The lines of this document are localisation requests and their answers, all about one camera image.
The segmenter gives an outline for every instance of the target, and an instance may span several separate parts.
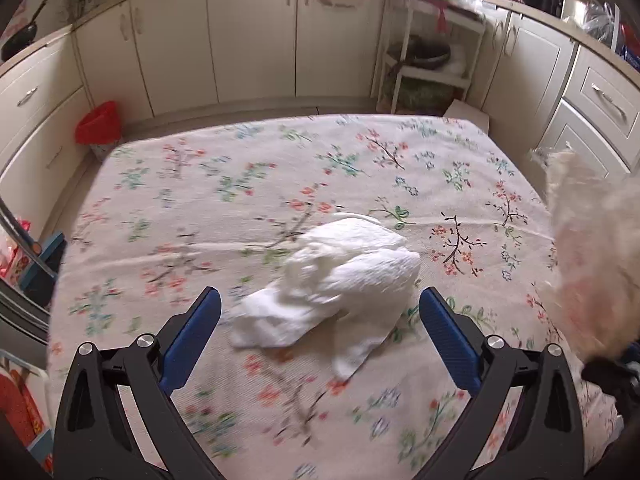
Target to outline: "trash bin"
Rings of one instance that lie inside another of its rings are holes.
[[[120,116],[114,101],[94,108],[76,126],[76,142],[91,147],[98,160],[104,160],[121,140]]]

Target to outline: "metal screw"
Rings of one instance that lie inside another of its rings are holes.
[[[494,348],[496,350],[499,350],[504,346],[504,339],[502,339],[497,335],[489,336],[489,338],[486,341],[491,348]]]
[[[546,349],[549,350],[549,353],[553,356],[558,357],[562,355],[562,349],[556,344],[549,345]]]
[[[91,350],[94,349],[94,346],[91,343],[82,343],[79,347],[78,347],[78,353],[80,355],[87,355],[91,353]]]
[[[143,334],[138,338],[136,343],[138,343],[138,346],[146,348],[154,343],[154,337],[151,334]]]

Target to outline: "kitchen floor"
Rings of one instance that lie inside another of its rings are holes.
[[[265,119],[277,119],[281,117],[298,117],[309,115],[326,115],[326,114],[344,114],[344,113],[374,113],[373,109],[344,109],[333,107],[307,107],[307,108],[281,108],[274,110],[258,110],[253,112],[238,112],[231,114],[220,114],[211,117],[197,118],[179,123],[163,124],[154,126],[146,130],[136,132],[127,136],[127,140],[151,139],[154,137],[164,137],[167,135],[197,130],[200,128],[209,128],[211,126],[220,126],[222,124],[234,124],[247,121],[261,121]],[[63,206],[56,206],[51,218],[43,231],[43,239],[56,231],[62,231],[65,238],[69,240],[73,231],[76,217],[80,212],[84,199],[86,198],[96,175],[100,170],[100,162],[92,160],[86,167],[82,175],[76,177],[76,185],[73,189],[65,190],[67,195],[66,202]]]

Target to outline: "white towel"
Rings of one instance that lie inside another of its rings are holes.
[[[298,237],[283,275],[234,312],[237,348],[295,343],[323,319],[335,323],[334,373],[351,377],[409,307],[420,269],[401,235],[369,219],[344,218]]]

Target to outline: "shelf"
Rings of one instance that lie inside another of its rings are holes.
[[[440,9],[438,7],[423,0],[392,0],[392,5],[394,7],[401,7],[404,9],[408,9],[409,6],[411,6],[413,10],[417,12],[430,14],[431,16],[436,17],[440,14]],[[484,29],[486,27],[484,20],[476,21],[450,9],[444,10],[444,16],[447,23],[453,23],[460,27],[468,28],[478,34],[484,34]]]
[[[397,61],[389,54],[385,54],[385,63],[394,66]],[[413,79],[421,79],[423,81],[433,81],[443,83],[445,85],[455,86],[466,90],[471,84],[471,79],[459,77],[457,75],[447,74],[446,72],[438,72],[437,70],[427,70],[418,68],[417,66],[404,65],[400,69],[402,77],[411,77]]]

